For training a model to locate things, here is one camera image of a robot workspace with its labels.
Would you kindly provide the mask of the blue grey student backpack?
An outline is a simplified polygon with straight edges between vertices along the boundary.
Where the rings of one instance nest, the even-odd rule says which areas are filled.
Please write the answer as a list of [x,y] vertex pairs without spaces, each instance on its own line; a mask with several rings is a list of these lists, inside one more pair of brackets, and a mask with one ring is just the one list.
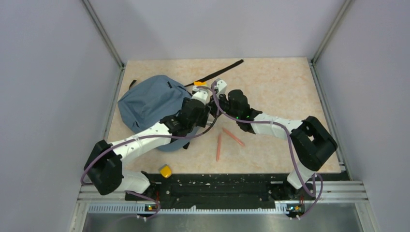
[[205,105],[198,108],[191,97],[187,85],[166,75],[156,75],[139,84],[132,83],[118,101],[118,108],[122,121],[134,133],[141,133],[165,119],[173,137],[170,144],[158,149],[173,152],[188,148],[200,128],[195,123]]

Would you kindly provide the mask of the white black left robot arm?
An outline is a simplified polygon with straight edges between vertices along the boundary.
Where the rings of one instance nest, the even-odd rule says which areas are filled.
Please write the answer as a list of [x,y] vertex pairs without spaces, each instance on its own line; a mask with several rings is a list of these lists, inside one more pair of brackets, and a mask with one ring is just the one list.
[[124,170],[124,166],[139,156],[163,145],[189,136],[195,127],[205,127],[211,106],[200,100],[185,100],[180,111],[165,116],[148,129],[126,139],[108,143],[98,141],[84,166],[84,176],[102,196],[115,191],[134,191],[142,199],[149,200],[155,187],[142,172]]

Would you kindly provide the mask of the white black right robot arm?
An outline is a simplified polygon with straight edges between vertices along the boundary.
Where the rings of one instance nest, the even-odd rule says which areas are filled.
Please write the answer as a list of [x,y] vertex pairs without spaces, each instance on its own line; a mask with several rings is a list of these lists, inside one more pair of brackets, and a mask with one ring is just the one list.
[[212,101],[220,114],[234,120],[239,128],[252,134],[271,135],[288,143],[294,170],[289,173],[283,192],[297,199],[306,182],[318,177],[318,170],[335,153],[338,145],[324,125],[314,116],[303,120],[283,119],[251,108],[239,89],[224,97],[212,90]]

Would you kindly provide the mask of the colourful sticky note stack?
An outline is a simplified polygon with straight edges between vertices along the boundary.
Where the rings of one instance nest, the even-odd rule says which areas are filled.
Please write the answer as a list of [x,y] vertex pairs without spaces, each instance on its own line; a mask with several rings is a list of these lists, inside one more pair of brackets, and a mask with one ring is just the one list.
[[207,83],[206,83],[206,82],[202,82],[202,81],[195,81],[195,82],[193,82],[193,85],[194,85],[194,86],[197,86],[197,87],[199,87],[199,86],[207,86]]

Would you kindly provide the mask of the orange pen upright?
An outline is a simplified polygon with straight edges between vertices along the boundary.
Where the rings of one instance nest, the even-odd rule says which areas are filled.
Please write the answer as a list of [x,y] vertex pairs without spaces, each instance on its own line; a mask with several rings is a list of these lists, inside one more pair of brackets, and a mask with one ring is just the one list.
[[222,140],[222,134],[219,133],[219,134],[218,134],[218,141],[217,141],[216,162],[218,162],[219,159],[220,159],[221,140]]

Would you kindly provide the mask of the orange pen slanted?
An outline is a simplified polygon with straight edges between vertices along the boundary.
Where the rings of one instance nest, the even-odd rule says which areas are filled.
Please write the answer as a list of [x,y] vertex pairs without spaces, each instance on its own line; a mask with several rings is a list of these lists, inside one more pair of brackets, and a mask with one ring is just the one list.
[[237,136],[235,136],[231,131],[229,131],[226,128],[222,128],[223,132],[225,132],[228,136],[230,136],[232,139],[234,139],[238,144],[240,144],[241,146],[245,146],[245,143],[240,140]]

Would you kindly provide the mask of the yellow grey pencil sharpener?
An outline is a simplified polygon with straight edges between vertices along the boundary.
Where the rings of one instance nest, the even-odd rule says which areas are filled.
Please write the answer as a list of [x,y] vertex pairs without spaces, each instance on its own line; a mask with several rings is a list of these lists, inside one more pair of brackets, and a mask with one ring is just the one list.
[[171,170],[170,166],[168,166],[167,164],[163,165],[159,169],[159,172],[162,175],[162,177],[164,177],[164,178],[169,178],[172,175],[172,170]]

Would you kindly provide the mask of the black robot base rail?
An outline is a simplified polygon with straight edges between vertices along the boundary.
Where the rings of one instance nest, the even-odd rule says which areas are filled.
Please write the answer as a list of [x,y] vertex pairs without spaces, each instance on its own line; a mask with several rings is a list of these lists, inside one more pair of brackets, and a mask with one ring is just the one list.
[[287,174],[145,174],[150,186],[144,196],[162,209],[273,209],[279,201],[314,200],[308,190],[294,189]]

